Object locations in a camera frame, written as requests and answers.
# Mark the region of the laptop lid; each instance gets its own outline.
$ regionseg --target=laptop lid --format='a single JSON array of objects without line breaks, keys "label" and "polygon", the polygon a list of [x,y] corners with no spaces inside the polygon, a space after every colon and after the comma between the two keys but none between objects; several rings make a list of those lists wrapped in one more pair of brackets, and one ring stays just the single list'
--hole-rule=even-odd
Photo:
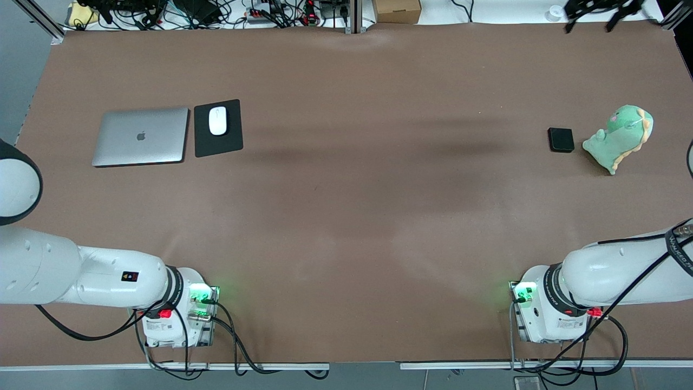
[{"label": "laptop lid", "polygon": [[187,107],[106,112],[91,165],[182,161],[187,128]]}]

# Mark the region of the cardboard box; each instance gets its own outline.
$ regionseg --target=cardboard box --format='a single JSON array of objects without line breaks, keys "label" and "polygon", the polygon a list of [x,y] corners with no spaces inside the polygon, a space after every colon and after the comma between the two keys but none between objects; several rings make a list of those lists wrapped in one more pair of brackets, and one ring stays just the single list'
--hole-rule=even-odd
[{"label": "cardboard box", "polygon": [[421,3],[419,0],[373,0],[378,23],[419,23]]}]

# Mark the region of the metal post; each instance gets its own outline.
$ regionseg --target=metal post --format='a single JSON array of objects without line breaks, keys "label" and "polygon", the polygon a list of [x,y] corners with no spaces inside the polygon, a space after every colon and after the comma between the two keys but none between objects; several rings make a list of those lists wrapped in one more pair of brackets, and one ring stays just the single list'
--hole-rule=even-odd
[{"label": "metal post", "polygon": [[349,2],[349,23],[344,27],[347,34],[365,33],[363,28],[363,0],[350,0]]},{"label": "metal post", "polygon": [[693,12],[693,1],[681,1],[672,9],[671,12],[662,20],[661,26],[665,30],[673,30],[678,26],[688,15]]},{"label": "metal post", "polygon": [[60,44],[65,37],[65,31],[51,18],[34,0],[12,0],[29,17],[44,29],[53,40],[51,44]]}]

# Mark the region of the brown tabletop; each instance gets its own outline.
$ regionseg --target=brown tabletop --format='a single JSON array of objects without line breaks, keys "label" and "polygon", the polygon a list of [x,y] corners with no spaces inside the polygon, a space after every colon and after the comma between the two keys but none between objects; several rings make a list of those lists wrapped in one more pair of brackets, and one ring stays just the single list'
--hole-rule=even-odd
[{"label": "brown tabletop", "polygon": [[[197,269],[258,362],[508,360],[509,280],[693,214],[693,85],[672,34],[561,29],[70,33],[19,139],[44,177],[19,225]],[[242,151],[195,158],[189,131],[181,164],[90,164],[105,111],[229,99],[241,101]],[[579,145],[624,104],[655,124],[616,176],[579,147],[549,150],[550,126]],[[126,318],[48,309],[87,334]],[[693,357],[692,313],[693,302],[614,311],[631,357],[666,358]],[[0,316],[4,366],[143,362],[130,331],[85,343],[31,306]],[[603,328],[589,356],[620,350]],[[192,359],[230,362],[229,346],[219,330]],[[521,357],[557,350],[519,345]]]}]

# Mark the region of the stuffed animal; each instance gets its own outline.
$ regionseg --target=stuffed animal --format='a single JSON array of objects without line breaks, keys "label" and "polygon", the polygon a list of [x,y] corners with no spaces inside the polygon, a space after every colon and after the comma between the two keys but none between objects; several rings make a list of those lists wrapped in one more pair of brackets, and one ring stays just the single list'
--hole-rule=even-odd
[{"label": "stuffed animal", "polygon": [[582,143],[582,148],[614,175],[618,164],[647,142],[653,125],[654,120],[647,111],[634,105],[624,105],[608,119],[606,130],[600,128],[597,134]]}]

